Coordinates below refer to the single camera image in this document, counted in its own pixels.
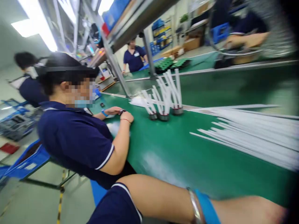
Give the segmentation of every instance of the red object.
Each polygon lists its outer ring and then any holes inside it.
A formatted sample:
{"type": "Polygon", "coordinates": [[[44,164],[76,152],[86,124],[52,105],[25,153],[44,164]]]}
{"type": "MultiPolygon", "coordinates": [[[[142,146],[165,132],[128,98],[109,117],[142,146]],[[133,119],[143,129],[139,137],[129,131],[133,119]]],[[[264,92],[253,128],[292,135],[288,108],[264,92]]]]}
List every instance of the red object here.
{"type": "Polygon", "coordinates": [[[5,143],[0,150],[8,154],[14,154],[20,147],[9,143],[5,143]]]}
{"type": "Polygon", "coordinates": [[[108,37],[110,31],[108,30],[108,27],[107,27],[107,24],[106,24],[106,23],[104,23],[104,24],[102,25],[102,30],[103,30],[105,36],[108,37]]]}

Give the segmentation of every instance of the bracelet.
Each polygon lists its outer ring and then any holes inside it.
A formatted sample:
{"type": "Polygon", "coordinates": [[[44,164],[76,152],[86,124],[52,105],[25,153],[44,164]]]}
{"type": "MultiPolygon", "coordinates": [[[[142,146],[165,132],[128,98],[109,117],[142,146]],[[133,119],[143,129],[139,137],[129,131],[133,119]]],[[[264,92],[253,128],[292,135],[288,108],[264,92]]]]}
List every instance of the bracelet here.
{"type": "Polygon", "coordinates": [[[105,114],[105,110],[104,110],[104,109],[102,109],[101,113],[102,113],[105,117],[108,117],[108,115],[105,114]]]}
{"type": "MultiPolygon", "coordinates": [[[[129,122],[129,120],[127,120],[127,119],[125,119],[125,118],[122,118],[121,120],[126,120],[126,121],[128,121],[129,122]]],[[[131,125],[131,123],[129,122],[129,124],[131,125]]]]}
{"type": "Polygon", "coordinates": [[[191,190],[191,188],[189,188],[189,187],[187,187],[187,190],[189,191],[191,202],[192,202],[192,205],[193,205],[193,210],[194,210],[195,219],[194,219],[193,223],[194,224],[202,224],[202,219],[200,217],[200,213],[199,213],[198,207],[196,205],[196,200],[195,200],[194,193],[191,190]]]}

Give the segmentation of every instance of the navy blue polo shirt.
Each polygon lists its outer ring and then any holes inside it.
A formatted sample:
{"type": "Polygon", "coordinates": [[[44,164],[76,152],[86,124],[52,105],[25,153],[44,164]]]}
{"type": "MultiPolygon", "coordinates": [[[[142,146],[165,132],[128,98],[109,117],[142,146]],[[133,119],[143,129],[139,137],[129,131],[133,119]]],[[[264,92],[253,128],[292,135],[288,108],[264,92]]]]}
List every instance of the navy blue polo shirt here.
{"type": "Polygon", "coordinates": [[[233,28],[231,35],[245,35],[256,30],[255,33],[268,32],[267,25],[253,11],[249,11],[245,18],[241,19],[236,27],[233,28]]]}
{"type": "Polygon", "coordinates": [[[40,107],[41,102],[49,101],[49,97],[43,93],[41,84],[31,76],[25,76],[28,78],[19,87],[20,95],[35,108],[40,107]]]}
{"type": "Polygon", "coordinates": [[[105,122],[82,108],[67,108],[54,101],[41,105],[45,112],[38,123],[39,138],[62,166],[97,181],[105,189],[110,189],[119,178],[135,173],[127,161],[119,175],[100,171],[114,150],[113,137],[105,122]]]}
{"type": "Polygon", "coordinates": [[[128,188],[115,183],[94,210],[87,224],[141,224],[142,214],[134,205],[128,188]]]}
{"type": "Polygon", "coordinates": [[[139,46],[135,46],[134,54],[126,50],[124,54],[124,64],[129,64],[130,72],[136,72],[144,66],[140,56],[144,57],[145,52],[139,46]]]}

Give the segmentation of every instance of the blue wristband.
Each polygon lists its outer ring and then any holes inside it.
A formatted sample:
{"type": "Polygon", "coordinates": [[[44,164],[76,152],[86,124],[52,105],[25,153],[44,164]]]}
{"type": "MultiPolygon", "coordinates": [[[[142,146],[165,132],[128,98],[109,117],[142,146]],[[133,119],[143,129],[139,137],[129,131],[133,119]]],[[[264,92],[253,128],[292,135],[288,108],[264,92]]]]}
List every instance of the blue wristband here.
{"type": "Polygon", "coordinates": [[[104,109],[102,109],[101,113],[102,113],[105,117],[108,117],[108,115],[105,114],[105,110],[104,110],[104,109]]]}
{"type": "Polygon", "coordinates": [[[206,224],[220,224],[218,215],[209,197],[206,194],[200,193],[197,189],[195,190],[195,193],[202,208],[202,213],[205,217],[206,224]]]}

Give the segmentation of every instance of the ceiling light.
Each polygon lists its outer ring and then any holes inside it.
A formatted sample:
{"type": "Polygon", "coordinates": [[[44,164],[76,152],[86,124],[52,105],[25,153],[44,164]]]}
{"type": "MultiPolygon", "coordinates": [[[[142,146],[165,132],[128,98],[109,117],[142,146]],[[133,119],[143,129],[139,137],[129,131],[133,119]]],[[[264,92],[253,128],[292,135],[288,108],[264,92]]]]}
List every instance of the ceiling light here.
{"type": "Polygon", "coordinates": [[[18,0],[27,16],[38,30],[50,51],[57,51],[57,45],[38,0],[18,0]]]}
{"type": "Polygon", "coordinates": [[[76,16],[69,0],[58,0],[60,6],[73,24],[76,24],[76,16]]]}
{"type": "Polygon", "coordinates": [[[108,11],[113,2],[114,0],[102,0],[98,11],[99,15],[101,16],[103,12],[108,11]]]}
{"type": "Polygon", "coordinates": [[[38,30],[35,28],[30,19],[12,23],[12,26],[19,32],[19,34],[22,35],[22,37],[30,37],[38,34],[38,30]]]}

